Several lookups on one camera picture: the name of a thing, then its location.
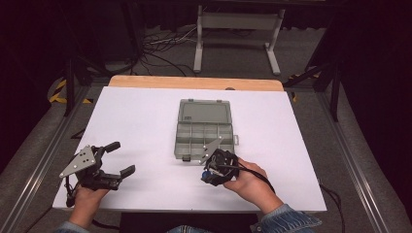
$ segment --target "metal stand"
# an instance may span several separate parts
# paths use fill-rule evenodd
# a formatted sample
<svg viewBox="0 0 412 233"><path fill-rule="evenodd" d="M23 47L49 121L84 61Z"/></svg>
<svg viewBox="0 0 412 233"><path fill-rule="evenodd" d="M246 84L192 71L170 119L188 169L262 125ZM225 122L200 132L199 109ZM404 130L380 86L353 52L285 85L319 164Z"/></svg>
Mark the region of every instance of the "metal stand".
<svg viewBox="0 0 412 233"><path fill-rule="evenodd" d="M274 75L279 76L281 71L275 57L273 49L282 25L285 10L280 10L279 14L230 14L230 13L208 13L203 12L203 7L197 9L197 43L194 55L193 71L200 73L203 55L203 28L235 28L235 29L255 29L272 30L272 39L265 43L265 50Z"/></svg>

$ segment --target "dark background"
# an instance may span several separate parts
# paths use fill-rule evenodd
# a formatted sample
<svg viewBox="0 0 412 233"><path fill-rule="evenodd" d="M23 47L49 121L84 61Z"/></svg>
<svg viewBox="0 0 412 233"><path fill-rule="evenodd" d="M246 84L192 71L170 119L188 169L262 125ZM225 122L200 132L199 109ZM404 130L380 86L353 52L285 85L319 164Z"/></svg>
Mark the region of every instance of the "dark background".
<svg viewBox="0 0 412 233"><path fill-rule="evenodd" d="M131 55L120 8L99 2L1 1L0 171L50 107L49 87L63 74L68 57L79 53L104 64ZM336 20L328 25L333 17L328 11L300 9L286 13L284 26L329 26L312 61L322 63L345 51L342 83L348 99L376 160L412 217L411 16L400 1L367 4L355 17L343 15L346 24ZM195 23L192 6L140 10L148 26L175 30ZM350 44L340 43L351 30L357 33Z"/></svg>

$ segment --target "hand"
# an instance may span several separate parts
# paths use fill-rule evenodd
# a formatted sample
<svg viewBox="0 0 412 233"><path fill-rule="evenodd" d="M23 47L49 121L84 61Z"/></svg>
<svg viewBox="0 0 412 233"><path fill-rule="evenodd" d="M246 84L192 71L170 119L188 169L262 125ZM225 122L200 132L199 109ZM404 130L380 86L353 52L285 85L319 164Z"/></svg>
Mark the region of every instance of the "hand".
<svg viewBox="0 0 412 233"><path fill-rule="evenodd" d="M247 162L242 158L239 158L239 162L246 168L259 172L267 178L266 172L256 163ZM236 181L226 182L223 186L257 205L265 215L283 205L282 200L270 189L266 182L247 171L241 170Z"/></svg>
<svg viewBox="0 0 412 233"><path fill-rule="evenodd" d="M109 189L97 189L93 191L79 185L76 189L75 208L69 221L84 229L88 229L99 209L100 201L109 191Z"/></svg>

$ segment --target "person's right hand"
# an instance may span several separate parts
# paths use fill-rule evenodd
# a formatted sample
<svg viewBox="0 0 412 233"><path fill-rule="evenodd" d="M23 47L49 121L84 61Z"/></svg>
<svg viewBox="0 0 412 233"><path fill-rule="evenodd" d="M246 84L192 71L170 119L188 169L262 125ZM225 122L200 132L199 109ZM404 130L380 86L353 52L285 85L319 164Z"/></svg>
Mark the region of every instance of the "person's right hand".
<svg viewBox="0 0 412 233"><path fill-rule="evenodd" d="M246 168L259 172L267 178L266 172L256 163L247 162L242 158L239 158L239 162ZM247 171L241 170L236 181L226 182L223 186L257 205L265 215L283 205L282 200L270 189L266 182Z"/></svg>

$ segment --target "metal rail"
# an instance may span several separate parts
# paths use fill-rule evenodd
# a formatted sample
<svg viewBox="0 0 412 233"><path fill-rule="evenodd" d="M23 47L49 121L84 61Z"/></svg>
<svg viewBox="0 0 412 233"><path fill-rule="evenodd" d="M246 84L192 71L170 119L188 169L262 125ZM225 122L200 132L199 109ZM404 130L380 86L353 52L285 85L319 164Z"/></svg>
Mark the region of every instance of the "metal rail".
<svg viewBox="0 0 412 233"><path fill-rule="evenodd" d="M326 114L327 120L330 124L337 141L339 142L340 148L343 153L343 160L345 161L346 167L348 168L349 174L351 175L352 181L355 184L355 188L360 196L360 200L366 210L369 220L373 226L375 232L390 232L388 226L382 218L382 214L376 204L375 198L373 196L372 190L370 189L369 183L367 182L360 165L353 157L346 138L342 132L342 128L338 122L335 122L329 112L329 103L327 101L324 92L317 93L317 97L323 111Z"/></svg>
<svg viewBox="0 0 412 233"><path fill-rule="evenodd" d="M45 177L50 168L50 165L52 164L52 161L60 147L64 133L72 122L73 116L76 114L82 101L85 99L88 90L89 87L87 86L79 87L79 92L76 96L76 104L73 110L67 117L64 117L58 125L57 130L51 139L51 142L49 143L33 174L28 179L23 192L16 201L15 206L7 217L7 220L3 224L0 232L9 233L16 231L19 222L21 221L24 213L27 211L28 206L33 200L40 184L43 181L43 178Z"/></svg>

